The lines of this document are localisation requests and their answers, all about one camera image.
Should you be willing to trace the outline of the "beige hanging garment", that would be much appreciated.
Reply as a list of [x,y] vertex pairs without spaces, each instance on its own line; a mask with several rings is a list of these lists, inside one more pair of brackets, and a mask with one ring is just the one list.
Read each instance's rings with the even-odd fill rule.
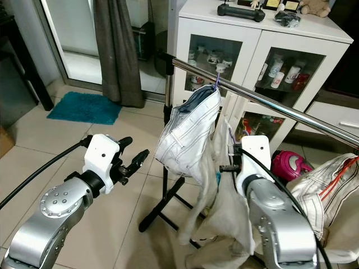
[[230,164],[232,130],[226,117],[219,116],[200,161],[192,168],[191,175],[202,190],[178,239],[182,243],[204,240],[204,245],[188,254],[184,269],[239,269],[254,253],[246,198],[238,194],[232,174],[219,170]]

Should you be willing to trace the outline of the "black desk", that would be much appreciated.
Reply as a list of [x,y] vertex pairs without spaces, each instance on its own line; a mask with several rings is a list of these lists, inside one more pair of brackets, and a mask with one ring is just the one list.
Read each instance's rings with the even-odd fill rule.
[[2,36],[7,37],[18,62],[20,62],[23,79],[31,85],[36,99],[43,106],[44,110],[51,111],[54,108],[54,103],[47,92],[43,80],[39,77],[38,69],[36,69],[31,54],[21,36],[20,28],[18,28],[15,18],[11,15],[2,15],[2,18],[0,18],[0,31]]

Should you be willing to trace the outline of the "white glass door cabinet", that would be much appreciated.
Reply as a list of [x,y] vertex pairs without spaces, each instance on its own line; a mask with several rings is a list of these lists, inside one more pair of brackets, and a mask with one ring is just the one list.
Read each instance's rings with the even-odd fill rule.
[[[169,53],[199,69],[219,71],[223,79],[305,112],[325,84],[352,38],[330,18],[302,15],[298,26],[287,28],[267,11],[262,22],[219,16],[219,0],[185,0],[178,6]],[[284,79],[293,65],[311,75],[302,92],[280,82],[271,88],[271,67],[284,62]]]

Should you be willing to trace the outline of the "grey brown curtain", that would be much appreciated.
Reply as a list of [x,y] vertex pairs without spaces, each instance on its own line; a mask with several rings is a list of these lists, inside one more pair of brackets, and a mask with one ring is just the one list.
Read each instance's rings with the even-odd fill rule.
[[143,108],[139,63],[126,0],[93,0],[103,95],[114,103]]

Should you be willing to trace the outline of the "white denim shorts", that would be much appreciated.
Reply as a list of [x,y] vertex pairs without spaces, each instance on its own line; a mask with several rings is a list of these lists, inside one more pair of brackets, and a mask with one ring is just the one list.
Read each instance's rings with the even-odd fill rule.
[[185,103],[172,108],[155,159],[175,174],[200,179],[200,161],[218,117],[221,100],[215,86],[204,85]]

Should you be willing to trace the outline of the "brown teddy bear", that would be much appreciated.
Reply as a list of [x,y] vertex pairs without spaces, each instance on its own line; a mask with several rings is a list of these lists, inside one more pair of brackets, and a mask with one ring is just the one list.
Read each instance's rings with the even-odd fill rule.
[[330,0],[300,0],[297,11],[302,15],[326,17],[331,11]]

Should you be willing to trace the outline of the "brown cardboard box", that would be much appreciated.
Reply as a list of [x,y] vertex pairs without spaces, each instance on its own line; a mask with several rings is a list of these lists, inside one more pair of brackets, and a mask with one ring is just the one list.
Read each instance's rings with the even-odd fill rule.
[[4,129],[0,129],[0,157],[4,157],[15,146],[15,140]]

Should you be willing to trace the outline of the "white framed glass door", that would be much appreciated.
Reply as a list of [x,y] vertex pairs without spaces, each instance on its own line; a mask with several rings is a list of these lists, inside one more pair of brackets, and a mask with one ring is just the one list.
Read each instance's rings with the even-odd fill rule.
[[[165,95],[165,76],[159,74],[154,56],[166,49],[168,3],[169,0],[126,0],[142,90],[152,98]],[[64,79],[74,86],[100,90],[93,0],[37,0],[35,5]]]

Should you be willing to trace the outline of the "red can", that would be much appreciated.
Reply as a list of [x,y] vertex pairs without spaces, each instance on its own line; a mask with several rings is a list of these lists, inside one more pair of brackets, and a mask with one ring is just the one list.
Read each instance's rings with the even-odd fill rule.
[[292,91],[302,92],[303,88],[306,87],[311,75],[309,73],[302,73],[297,76],[294,84],[292,85]]

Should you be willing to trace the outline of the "tall white printed cup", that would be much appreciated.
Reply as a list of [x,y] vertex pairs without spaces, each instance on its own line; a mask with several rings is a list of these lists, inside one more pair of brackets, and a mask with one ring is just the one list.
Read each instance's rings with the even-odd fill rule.
[[284,72],[282,71],[282,67],[284,66],[284,62],[281,59],[277,59],[271,67],[271,72],[269,76],[272,78],[270,87],[278,88],[282,79],[284,79]]

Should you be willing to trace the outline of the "short white printed cup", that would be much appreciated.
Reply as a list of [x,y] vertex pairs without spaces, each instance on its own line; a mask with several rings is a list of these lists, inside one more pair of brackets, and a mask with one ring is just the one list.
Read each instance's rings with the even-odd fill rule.
[[293,82],[295,82],[301,69],[302,69],[302,66],[300,66],[300,65],[293,65],[292,67],[290,67],[289,71],[287,72],[287,74],[285,76],[284,82],[286,82],[290,85]]

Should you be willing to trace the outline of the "teal shaggy floor mat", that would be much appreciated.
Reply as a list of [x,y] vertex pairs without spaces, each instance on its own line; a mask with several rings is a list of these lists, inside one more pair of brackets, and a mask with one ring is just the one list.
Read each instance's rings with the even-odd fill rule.
[[121,106],[103,95],[68,92],[47,115],[49,119],[113,125]]

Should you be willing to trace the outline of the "pink plastic appliance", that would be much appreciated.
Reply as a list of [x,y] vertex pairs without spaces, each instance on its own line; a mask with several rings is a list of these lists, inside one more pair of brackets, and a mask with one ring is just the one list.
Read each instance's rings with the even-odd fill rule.
[[313,167],[300,154],[284,150],[273,153],[270,169],[283,183],[291,182],[313,171]]

